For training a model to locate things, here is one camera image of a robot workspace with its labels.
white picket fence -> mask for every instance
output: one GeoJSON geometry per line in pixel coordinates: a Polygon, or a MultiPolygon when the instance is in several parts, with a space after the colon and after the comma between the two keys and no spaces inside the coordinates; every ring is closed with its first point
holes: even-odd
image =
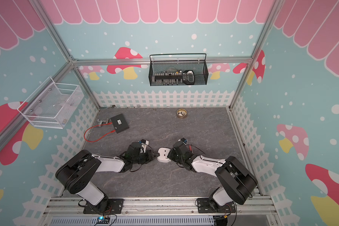
{"type": "Polygon", "coordinates": [[[95,97],[97,98],[101,107],[110,107],[116,105],[117,107],[176,107],[176,106],[194,106],[194,107],[223,107],[229,106],[234,95],[235,91],[228,93],[227,91],[220,93],[217,91],[214,93],[210,91],[206,93],[203,91],[199,93],[198,91],[191,93],[188,91],[184,93],[183,91],[177,93],[174,91],[170,93],[169,91],[162,93],[161,91],[155,93],[152,91],[148,93],[129,93],[126,92],[115,92],[115,93],[104,93],[100,92],[97,94],[94,92],[95,97]]]}
{"type": "Polygon", "coordinates": [[[281,222],[283,225],[298,226],[300,217],[291,211],[292,201],[286,199],[284,195],[285,187],[278,181],[279,174],[273,171],[274,163],[269,161],[269,153],[264,151],[265,144],[260,142],[260,135],[256,133],[257,128],[253,126],[254,120],[250,119],[251,114],[247,113],[243,97],[239,96],[232,111],[255,168],[255,174],[260,179],[259,183],[265,189],[265,194],[271,196],[281,222]]]}
{"type": "Polygon", "coordinates": [[[13,219],[15,225],[37,226],[50,198],[63,192],[64,187],[55,178],[55,172],[81,150],[84,145],[84,132],[93,124],[97,112],[94,104],[85,99],[79,115],[75,116],[76,120],[71,122],[71,129],[67,129],[68,135],[62,137],[63,144],[57,146],[58,153],[51,156],[53,162],[45,165],[47,172],[39,177],[40,185],[31,189],[32,199],[23,203],[25,209],[23,215],[13,219]]]}

gray marble floor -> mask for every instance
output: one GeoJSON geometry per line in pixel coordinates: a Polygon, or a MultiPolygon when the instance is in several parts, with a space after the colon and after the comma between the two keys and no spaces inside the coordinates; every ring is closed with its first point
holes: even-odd
{"type": "MultiPolygon", "coordinates": [[[[102,109],[98,119],[123,113],[129,129],[111,133],[103,139],[85,145],[93,154],[116,156],[126,151],[129,144],[145,139],[157,151],[160,147],[172,147],[180,138],[199,147],[210,158],[235,156],[243,158],[225,108],[186,108],[188,117],[179,119],[177,108],[110,108],[102,109]]],[[[96,140],[113,130],[112,125],[92,129],[89,140],[96,140]]],[[[190,172],[174,162],[154,160],[142,165],[136,172],[96,173],[91,182],[109,197],[120,196],[208,196],[220,182],[214,176],[190,172]]],[[[68,191],[64,197],[72,197],[68,191]]]]}

black metal mesh basket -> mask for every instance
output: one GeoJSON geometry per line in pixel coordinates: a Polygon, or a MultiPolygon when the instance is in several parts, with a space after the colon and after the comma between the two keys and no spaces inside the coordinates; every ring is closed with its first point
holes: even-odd
{"type": "Polygon", "coordinates": [[[149,57],[151,86],[207,84],[205,53],[155,54],[149,57]]]}

mushroom illustration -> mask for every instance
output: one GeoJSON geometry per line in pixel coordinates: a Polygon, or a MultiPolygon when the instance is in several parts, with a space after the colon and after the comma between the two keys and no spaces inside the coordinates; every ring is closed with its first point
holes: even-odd
{"type": "Polygon", "coordinates": [[[83,76],[87,79],[89,75],[90,80],[99,80],[96,72],[104,73],[104,70],[101,66],[80,66],[79,70],[83,76]]]}
{"type": "Polygon", "coordinates": [[[211,64],[208,66],[208,73],[212,74],[210,79],[219,79],[220,72],[230,72],[231,68],[228,63],[223,64],[211,64]]]}
{"type": "Polygon", "coordinates": [[[339,225],[339,174],[317,165],[307,164],[305,172],[326,197],[311,196],[311,201],[327,225],[339,225]]]}
{"type": "MultiPolygon", "coordinates": [[[[141,59],[143,58],[138,52],[127,47],[121,47],[113,57],[114,59],[141,59]]],[[[134,71],[134,67],[148,68],[148,65],[109,65],[107,71],[110,74],[117,74],[118,72],[124,72],[124,79],[136,79],[138,76],[134,71]]]]}
{"type": "MultiPolygon", "coordinates": [[[[17,108],[20,104],[22,102],[11,102],[0,106],[0,132],[18,114],[17,108]]],[[[42,129],[37,129],[29,122],[26,122],[0,151],[1,164],[9,165],[16,160],[22,141],[26,142],[29,148],[34,150],[41,142],[43,135],[42,129]]]]}
{"type": "MultiPolygon", "coordinates": [[[[246,68],[246,64],[241,63],[234,68],[233,72],[235,74],[239,74],[239,73],[244,72],[245,68],[246,68]]],[[[254,75],[256,75],[257,82],[261,83],[264,72],[265,72],[265,53],[261,50],[259,57],[257,58],[257,61],[255,62],[255,65],[252,71],[250,72],[249,77],[246,80],[247,84],[252,85],[252,79],[254,75]]]]}
{"type": "Polygon", "coordinates": [[[277,131],[285,137],[279,141],[280,147],[285,153],[289,153],[292,147],[295,148],[298,158],[304,160],[309,151],[309,138],[305,129],[292,125],[278,124],[277,131]]]}

black box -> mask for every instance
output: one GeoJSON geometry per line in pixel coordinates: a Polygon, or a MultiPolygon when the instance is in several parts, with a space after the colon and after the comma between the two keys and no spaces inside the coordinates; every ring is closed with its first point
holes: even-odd
{"type": "Polygon", "coordinates": [[[129,129],[129,125],[127,121],[124,118],[123,114],[116,115],[111,118],[111,122],[114,126],[114,129],[116,130],[116,133],[120,133],[125,131],[126,129],[129,129]]]}

